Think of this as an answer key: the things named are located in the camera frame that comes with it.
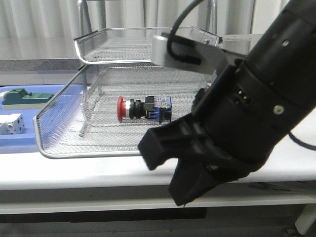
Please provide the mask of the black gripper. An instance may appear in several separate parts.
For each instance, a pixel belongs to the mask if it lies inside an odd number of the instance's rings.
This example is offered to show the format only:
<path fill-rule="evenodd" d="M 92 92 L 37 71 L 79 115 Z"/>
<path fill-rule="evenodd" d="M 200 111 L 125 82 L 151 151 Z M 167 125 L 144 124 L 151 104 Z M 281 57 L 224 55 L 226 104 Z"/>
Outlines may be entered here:
<path fill-rule="evenodd" d="M 150 170 L 178 159 L 168 190 L 185 205 L 266 162 L 300 121 L 299 83 L 297 60 L 235 59 L 188 115 L 149 129 L 138 149 Z"/>

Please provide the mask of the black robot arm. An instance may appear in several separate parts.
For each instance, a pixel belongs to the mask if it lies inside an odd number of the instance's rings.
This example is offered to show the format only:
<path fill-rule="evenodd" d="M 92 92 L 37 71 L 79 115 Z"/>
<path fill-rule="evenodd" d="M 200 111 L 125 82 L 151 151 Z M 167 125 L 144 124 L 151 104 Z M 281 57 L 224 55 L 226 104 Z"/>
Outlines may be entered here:
<path fill-rule="evenodd" d="M 149 129 L 138 149 L 147 167 L 178 160 L 169 192 L 184 205 L 260 169 L 274 146 L 316 106 L 316 3 L 291 0 L 241 58 L 204 49 L 217 78 L 191 112 Z"/>

